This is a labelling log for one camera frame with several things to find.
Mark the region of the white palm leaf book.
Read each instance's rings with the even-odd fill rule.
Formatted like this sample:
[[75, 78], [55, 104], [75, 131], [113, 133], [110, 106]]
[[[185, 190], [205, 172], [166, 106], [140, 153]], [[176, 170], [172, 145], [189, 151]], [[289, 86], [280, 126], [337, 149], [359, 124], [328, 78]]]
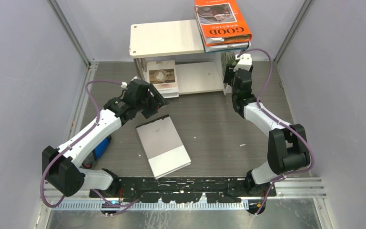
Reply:
[[235, 63], [235, 55], [237, 51], [222, 51], [215, 53], [215, 62], [217, 65], [217, 70], [220, 75], [223, 87], [224, 95], [231, 93], [231, 87], [224, 83], [224, 76], [226, 72], [226, 67], [228, 64]]

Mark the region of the white coffee cover book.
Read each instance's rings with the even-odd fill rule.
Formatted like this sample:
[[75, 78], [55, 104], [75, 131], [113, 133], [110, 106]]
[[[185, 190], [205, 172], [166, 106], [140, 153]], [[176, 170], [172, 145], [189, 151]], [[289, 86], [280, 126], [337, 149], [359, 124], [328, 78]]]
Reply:
[[166, 99], [179, 96], [174, 60], [147, 62], [145, 80], [153, 84]]

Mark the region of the teal Humor book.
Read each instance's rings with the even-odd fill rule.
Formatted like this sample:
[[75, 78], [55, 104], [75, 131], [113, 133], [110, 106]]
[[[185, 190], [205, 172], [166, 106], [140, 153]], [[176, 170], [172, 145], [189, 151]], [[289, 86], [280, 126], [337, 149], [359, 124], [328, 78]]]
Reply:
[[246, 50], [250, 46], [251, 46], [250, 42], [239, 42], [239, 43], [218, 44], [212, 46], [203, 45], [203, 49], [205, 53], [212, 53], [212, 52], [225, 52], [233, 50]]

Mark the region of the grey white notebook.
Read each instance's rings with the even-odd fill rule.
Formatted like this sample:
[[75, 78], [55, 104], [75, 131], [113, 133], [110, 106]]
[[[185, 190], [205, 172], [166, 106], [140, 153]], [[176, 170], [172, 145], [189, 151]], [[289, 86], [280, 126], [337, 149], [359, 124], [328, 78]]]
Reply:
[[167, 114], [136, 127], [155, 179], [191, 164], [189, 154]]

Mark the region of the orange book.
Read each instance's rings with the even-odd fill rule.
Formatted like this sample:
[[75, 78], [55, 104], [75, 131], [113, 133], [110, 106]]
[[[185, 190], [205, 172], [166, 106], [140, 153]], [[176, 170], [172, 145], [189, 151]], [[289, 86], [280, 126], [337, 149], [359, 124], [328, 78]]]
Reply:
[[236, 0], [195, 0], [195, 16], [206, 47], [250, 42], [252, 33]]

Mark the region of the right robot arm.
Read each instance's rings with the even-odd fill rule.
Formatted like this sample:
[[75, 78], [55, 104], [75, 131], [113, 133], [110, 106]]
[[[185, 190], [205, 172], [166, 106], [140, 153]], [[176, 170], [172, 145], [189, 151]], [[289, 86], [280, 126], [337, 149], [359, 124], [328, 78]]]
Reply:
[[279, 119], [257, 100], [252, 92], [252, 70], [252, 67], [235, 69], [233, 64], [228, 64], [224, 83], [232, 89], [235, 112], [256, 125], [268, 139], [266, 162], [248, 171], [244, 180], [246, 192], [257, 196], [265, 185], [283, 179], [289, 172], [308, 167], [312, 159], [304, 127]]

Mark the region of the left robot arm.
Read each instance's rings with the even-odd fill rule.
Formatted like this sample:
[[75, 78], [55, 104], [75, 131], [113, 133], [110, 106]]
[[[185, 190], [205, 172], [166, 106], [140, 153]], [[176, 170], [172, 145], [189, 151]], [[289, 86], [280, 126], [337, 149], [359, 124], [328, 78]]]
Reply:
[[120, 191], [118, 177], [107, 169], [82, 168], [85, 158], [106, 137], [141, 113], [148, 119], [168, 105], [151, 83], [133, 79], [120, 83], [122, 95], [110, 99], [96, 117], [74, 137], [58, 147], [48, 146], [42, 152], [41, 195], [48, 182], [65, 197], [80, 190], [101, 190], [109, 197]]

